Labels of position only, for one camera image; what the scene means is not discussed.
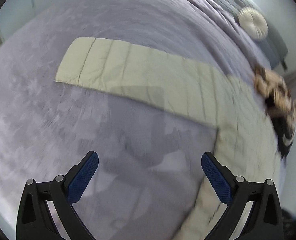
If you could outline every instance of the lavender comforter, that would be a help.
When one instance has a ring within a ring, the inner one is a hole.
[[[200,158],[213,150],[216,131],[55,83],[64,53],[83,36],[210,63],[248,84],[251,66],[269,62],[212,0],[72,0],[47,9],[0,47],[0,226],[7,236],[15,239],[26,180],[52,180],[93,150],[99,168],[74,207],[94,237],[170,239],[194,206],[204,176]]]

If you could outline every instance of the black fabric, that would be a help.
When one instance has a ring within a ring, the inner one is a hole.
[[[265,104],[268,108],[275,106],[272,96],[265,100]],[[289,129],[285,117],[271,118],[271,121],[274,131],[278,137],[278,150],[281,153],[281,158],[286,158],[293,143],[286,146],[283,142],[283,136],[290,140],[293,137],[293,131]]]

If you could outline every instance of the pillow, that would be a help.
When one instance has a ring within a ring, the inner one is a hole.
[[[255,40],[263,40],[268,35],[268,25],[263,15],[250,7],[241,9],[238,13],[240,26]]]

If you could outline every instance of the cream quilted blanket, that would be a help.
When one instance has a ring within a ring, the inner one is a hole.
[[[270,119],[254,102],[250,87],[210,65],[125,41],[85,37],[70,45],[56,81],[132,98],[214,126],[214,155],[222,165],[248,181],[271,178],[277,184],[280,159]],[[145,89],[129,89],[133,86]],[[164,102],[151,96],[156,87],[164,91]],[[205,179],[175,240],[204,239],[225,208]],[[249,206],[231,239],[240,234],[248,212]]]

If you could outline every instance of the bedding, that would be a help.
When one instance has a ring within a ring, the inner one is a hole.
[[[213,0],[225,11],[233,15],[236,22],[238,22],[238,13],[244,7],[251,7],[260,11],[258,6],[252,0]],[[288,53],[287,47],[274,25],[267,21],[268,35],[265,39],[256,41],[257,46],[264,52],[265,56],[270,62],[271,68],[275,68],[280,62],[284,63],[284,58]]]
[[[65,174],[94,150],[99,168],[74,204],[94,237],[170,239],[192,210],[200,214],[197,195],[207,198],[199,192],[201,154],[229,138],[141,102],[55,82],[79,37],[130,42],[211,65],[250,86],[260,109],[264,102],[253,92],[251,67],[269,68],[269,61],[212,0],[72,0],[47,9],[0,47],[0,225],[7,236],[15,239],[28,178]],[[160,88],[151,89],[156,101],[166,101]],[[250,159],[247,154],[244,167]],[[203,221],[208,228],[219,215],[217,201],[207,208],[215,214]]]
[[[248,181],[278,180],[280,158],[270,119],[254,102],[249,86],[208,64],[125,41],[82,37],[69,46],[55,80],[135,99],[215,127],[214,154],[233,174]],[[137,89],[143,84],[145,89]],[[163,91],[165,100],[155,100],[151,88]],[[219,207],[220,201],[208,183],[202,182],[179,239],[187,239],[187,231],[193,235],[189,238],[203,239],[213,227],[209,221],[216,213],[222,215],[221,210],[209,209]],[[247,209],[240,224],[246,221]],[[240,229],[239,225],[232,239]]]

